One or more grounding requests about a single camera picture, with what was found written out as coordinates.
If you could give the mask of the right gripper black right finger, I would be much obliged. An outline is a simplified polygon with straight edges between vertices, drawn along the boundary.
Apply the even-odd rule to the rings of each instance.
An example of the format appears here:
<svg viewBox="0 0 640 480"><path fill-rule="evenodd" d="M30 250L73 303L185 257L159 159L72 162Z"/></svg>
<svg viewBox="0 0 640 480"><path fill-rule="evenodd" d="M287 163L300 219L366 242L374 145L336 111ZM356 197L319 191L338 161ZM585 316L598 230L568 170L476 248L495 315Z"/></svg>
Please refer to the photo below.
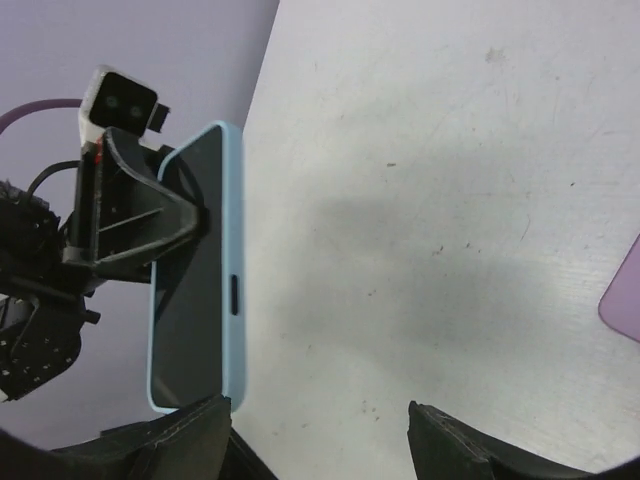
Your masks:
<svg viewBox="0 0 640 480"><path fill-rule="evenodd" d="M639 459L598 473L551 461L412 401L407 432L419 480L637 479Z"/></svg>

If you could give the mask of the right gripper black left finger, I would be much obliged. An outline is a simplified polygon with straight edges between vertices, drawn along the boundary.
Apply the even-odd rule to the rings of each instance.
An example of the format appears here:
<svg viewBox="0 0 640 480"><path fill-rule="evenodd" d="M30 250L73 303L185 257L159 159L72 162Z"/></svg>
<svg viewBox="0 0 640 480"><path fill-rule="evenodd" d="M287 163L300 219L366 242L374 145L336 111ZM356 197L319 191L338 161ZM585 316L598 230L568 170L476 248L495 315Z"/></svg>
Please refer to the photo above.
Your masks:
<svg viewBox="0 0 640 480"><path fill-rule="evenodd" d="M3 479L274 479L233 429L231 402L210 397L99 438L44 450L1 432Z"/></svg>

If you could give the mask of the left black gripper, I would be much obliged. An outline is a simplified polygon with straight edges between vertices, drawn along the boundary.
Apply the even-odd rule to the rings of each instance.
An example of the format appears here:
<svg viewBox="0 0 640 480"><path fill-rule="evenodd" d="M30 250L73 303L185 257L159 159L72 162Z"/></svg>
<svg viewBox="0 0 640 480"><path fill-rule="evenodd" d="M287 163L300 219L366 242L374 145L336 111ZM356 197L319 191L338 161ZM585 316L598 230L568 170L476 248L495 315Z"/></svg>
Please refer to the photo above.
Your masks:
<svg viewBox="0 0 640 480"><path fill-rule="evenodd" d="M81 147L62 263L96 290L95 265L145 265L210 233L209 209L191 168L172 147L142 145L110 127Z"/></svg>

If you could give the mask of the phone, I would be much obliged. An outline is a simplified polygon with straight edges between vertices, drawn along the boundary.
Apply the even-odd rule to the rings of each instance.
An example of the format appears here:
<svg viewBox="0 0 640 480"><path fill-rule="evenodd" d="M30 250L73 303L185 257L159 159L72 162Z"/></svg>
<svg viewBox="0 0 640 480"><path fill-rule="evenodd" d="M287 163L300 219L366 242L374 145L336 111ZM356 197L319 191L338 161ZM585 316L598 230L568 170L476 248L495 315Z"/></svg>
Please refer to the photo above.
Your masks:
<svg viewBox="0 0 640 480"><path fill-rule="evenodd" d="M147 398L172 413L247 384L244 172L240 128L222 121L177 148L204 194L210 233L151 268Z"/></svg>

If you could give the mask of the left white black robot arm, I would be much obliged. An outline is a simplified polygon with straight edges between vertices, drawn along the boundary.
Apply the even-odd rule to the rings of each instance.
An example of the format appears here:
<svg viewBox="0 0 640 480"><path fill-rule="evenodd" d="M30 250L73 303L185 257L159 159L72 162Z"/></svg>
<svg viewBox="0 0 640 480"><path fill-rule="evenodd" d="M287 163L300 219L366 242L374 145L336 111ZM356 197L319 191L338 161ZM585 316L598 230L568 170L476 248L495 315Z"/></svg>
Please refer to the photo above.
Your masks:
<svg viewBox="0 0 640 480"><path fill-rule="evenodd" d="M1 183L1 399L16 401L78 358L86 299L108 281L149 284L152 265L199 232L200 210L160 180L175 149L110 127L27 190Z"/></svg>

